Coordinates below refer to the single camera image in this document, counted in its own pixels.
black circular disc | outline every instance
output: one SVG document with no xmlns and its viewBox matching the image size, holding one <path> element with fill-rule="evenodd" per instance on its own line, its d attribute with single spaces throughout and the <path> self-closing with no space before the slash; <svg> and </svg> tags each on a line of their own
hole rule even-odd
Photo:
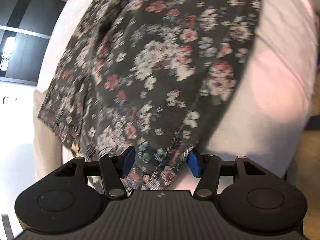
<svg viewBox="0 0 320 240">
<path fill-rule="evenodd" d="M 40 233 L 60 234 L 93 221 L 102 209 L 100 194 L 70 177 L 43 179 L 23 191 L 15 202 L 21 226 Z"/>
<path fill-rule="evenodd" d="M 307 211 L 305 196 L 295 187 L 268 176 L 248 176 L 225 188 L 219 208 L 244 230 L 279 234 L 294 230 Z"/>
</svg>

white surface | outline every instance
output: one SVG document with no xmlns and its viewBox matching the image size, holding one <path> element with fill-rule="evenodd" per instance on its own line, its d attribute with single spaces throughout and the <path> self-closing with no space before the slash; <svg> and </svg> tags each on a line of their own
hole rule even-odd
<svg viewBox="0 0 320 240">
<path fill-rule="evenodd" d="M 35 182 L 32 94 L 36 87 L 0 82 L 0 213 L 8 214 L 13 235 L 21 226 L 14 213 L 17 196 Z M 6 239 L 2 222 L 0 239 Z"/>
<path fill-rule="evenodd" d="M 40 90 L 48 88 L 90 1 L 68 0 L 44 56 Z M 282 176 L 300 140 L 313 93 L 315 16 L 309 0 L 264 0 L 260 17 L 247 71 L 207 148 L 224 160 L 247 155 Z"/>
</svg>

metal screw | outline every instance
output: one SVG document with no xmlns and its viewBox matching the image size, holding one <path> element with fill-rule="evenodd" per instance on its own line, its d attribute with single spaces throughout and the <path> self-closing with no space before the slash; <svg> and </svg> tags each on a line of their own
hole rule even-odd
<svg viewBox="0 0 320 240">
<path fill-rule="evenodd" d="M 207 188 L 202 188 L 197 191 L 197 195 L 199 197 L 209 197 L 210 195 L 212 195 L 212 191 Z"/>
<path fill-rule="evenodd" d="M 120 188 L 113 188 L 109 191 L 109 195 L 111 197 L 121 197 L 122 195 L 124 195 L 124 191 Z"/>
</svg>

floral fabric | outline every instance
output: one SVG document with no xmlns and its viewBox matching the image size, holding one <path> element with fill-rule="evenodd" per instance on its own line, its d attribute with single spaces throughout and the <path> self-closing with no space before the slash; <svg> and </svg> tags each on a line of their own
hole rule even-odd
<svg viewBox="0 0 320 240">
<path fill-rule="evenodd" d="M 87 161 L 129 145 L 125 185 L 165 189 L 244 72 L 260 0 L 93 0 L 39 118 Z"/>
</svg>

brown floor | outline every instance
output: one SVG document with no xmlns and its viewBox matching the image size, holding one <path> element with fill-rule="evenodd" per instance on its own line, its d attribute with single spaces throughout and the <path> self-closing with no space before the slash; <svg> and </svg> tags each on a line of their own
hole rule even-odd
<svg viewBox="0 0 320 240">
<path fill-rule="evenodd" d="M 320 73 L 317 75 L 312 115 L 320 114 Z M 297 187 L 308 200 L 303 220 L 305 236 L 320 240 L 320 131 L 304 131 L 295 160 L 298 165 Z"/>
</svg>

